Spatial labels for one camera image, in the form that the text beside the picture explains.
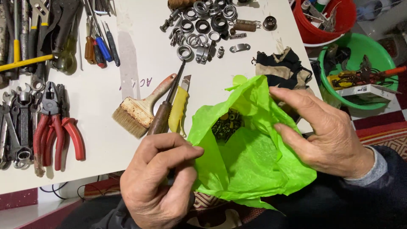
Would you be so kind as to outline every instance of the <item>green plastic bag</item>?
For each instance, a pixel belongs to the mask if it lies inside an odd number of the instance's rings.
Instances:
[[[198,172],[193,189],[249,207],[274,209],[260,197],[289,195],[310,184],[316,171],[304,165],[273,128],[284,123],[297,132],[296,124],[269,95],[267,78],[242,75],[233,79],[227,101],[202,106],[192,116],[188,141],[205,149],[196,160]],[[243,115],[240,127],[227,141],[217,143],[211,127],[229,108]]]

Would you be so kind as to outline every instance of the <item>white box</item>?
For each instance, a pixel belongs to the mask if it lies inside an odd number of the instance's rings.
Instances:
[[[336,92],[346,100],[356,104],[388,103],[394,99],[397,93],[400,93],[375,84],[346,88]]]

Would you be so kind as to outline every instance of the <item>right hand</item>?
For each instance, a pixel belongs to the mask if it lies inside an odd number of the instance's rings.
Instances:
[[[134,222],[143,229],[169,229],[188,212],[197,178],[194,160],[204,154],[178,133],[146,136],[120,179],[123,200]],[[166,184],[175,168],[172,186]]]
[[[319,172],[349,179],[361,178],[371,170],[373,151],[359,142],[348,114],[305,90],[269,89],[270,94],[294,108],[314,129],[315,134],[305,139],[284,124],[274,125],[283,142],[302,162]]]

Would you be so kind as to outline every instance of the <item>red bucket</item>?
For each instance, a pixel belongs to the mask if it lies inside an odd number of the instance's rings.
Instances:
[[[331,0],[326,6],[324,13],[330,16],[332,9],[338,4],[336,11],[335,32],[330,33],[313,26],[302,13],[301,4],[305,0],[296,0],[293,11],[295,22],[305,44],[325,43],[348,32],[356,22],[356,5],[352,0]]]

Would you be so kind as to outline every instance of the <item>carpet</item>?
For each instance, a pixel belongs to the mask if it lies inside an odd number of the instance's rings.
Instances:
[[[394,149],[407,161],[407,121],[356,131],[364,145],[384,145]]]

